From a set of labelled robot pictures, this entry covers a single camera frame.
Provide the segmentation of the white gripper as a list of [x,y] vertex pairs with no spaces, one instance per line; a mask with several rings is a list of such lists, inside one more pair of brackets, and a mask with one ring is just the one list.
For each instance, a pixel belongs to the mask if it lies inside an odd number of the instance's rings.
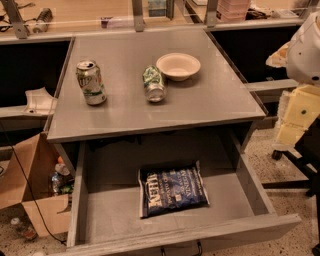
[[275,145],[294,146],[308,130],[316,118],[320,116],[320,51],[314,49],[291,50],[285,43],[273,54],[265,64],[274,68],[287,66],[289,78],[301,85],[292,92],[283,91],[278,106],[278,121],[275,125]]

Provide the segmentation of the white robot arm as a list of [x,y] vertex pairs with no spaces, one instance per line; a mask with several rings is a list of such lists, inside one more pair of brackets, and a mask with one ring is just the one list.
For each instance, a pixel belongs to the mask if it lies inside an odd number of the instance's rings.
[[298,83],[292,92],[282,93],[278,106],[273,148],[286,151],[320,116],[320,12],[311,13],[266,65],[285,67],[287,76]]

